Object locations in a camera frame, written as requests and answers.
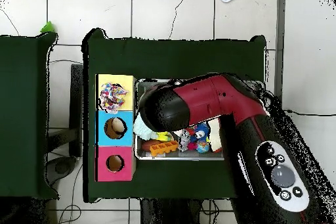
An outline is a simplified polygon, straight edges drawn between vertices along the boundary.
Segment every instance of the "chair leg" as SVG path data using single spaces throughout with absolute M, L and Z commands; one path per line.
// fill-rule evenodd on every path
M 69 142 L 69 155 L 82 156 L 83 66 L 71 65 L 69 128 L 78 129 L 75 140 Z

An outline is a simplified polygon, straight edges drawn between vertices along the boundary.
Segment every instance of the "orange toy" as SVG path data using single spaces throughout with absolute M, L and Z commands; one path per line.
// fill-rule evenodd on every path
M 150 152 L 152 153 L 152 156 L 156 156 L 157 154 L 163 154 L 164 152 L 168 154 L 170 151 L 174 152 L 175 150 L 177 150 L 178 145 L 179 143 L 177 141 L 160 143 L 152 145 L 150 147 Z

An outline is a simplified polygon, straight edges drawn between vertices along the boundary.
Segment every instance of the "blue toy figure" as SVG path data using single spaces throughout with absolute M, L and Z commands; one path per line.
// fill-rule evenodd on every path
M 191 136 L 190 142 L 194 143 L 197 141 L 207 142 L 207 136 L 209 135 L 209 128 L 206 123 L 199 123 L 194 129 L 195 134 Z

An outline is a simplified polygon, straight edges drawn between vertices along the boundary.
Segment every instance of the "round gray button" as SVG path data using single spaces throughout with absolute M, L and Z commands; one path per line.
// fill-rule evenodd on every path
M 283 165 L 273 168 L 271 178 L 273 183 L 278 187 L 290 187 L 295 182 L 294 172 Z

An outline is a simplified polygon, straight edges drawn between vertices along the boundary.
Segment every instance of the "green object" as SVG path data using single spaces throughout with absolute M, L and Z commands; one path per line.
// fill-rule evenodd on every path
M 54 32 L 56 33 L 56 30 L 54 28 L 54 25 L 51 23 L 51 21 L 48 21 L 43 28 L 40 31 L 41 33 L 47 33 L 47 32 Z
M 45 180 L 47 70 L 57 34 L 0 36 L 0 196 L 57 198 Z
M 230 168 L 225 161 L 137 160 L 132 181 L 96 182 L 95 74 L 188 79 L 208 72 L 232 72 L 243 79 L 264 81 L 265 38 L 258 36 L 251 41 L 106 39 L 101 29 L 93 29 L 83 44 L 89 52 L 89 153 L 84 160 L 87 166 L 83 167 L 87 168 L 83 173 L 88 177 L 83 189 L 89 200 L 235 197 Z

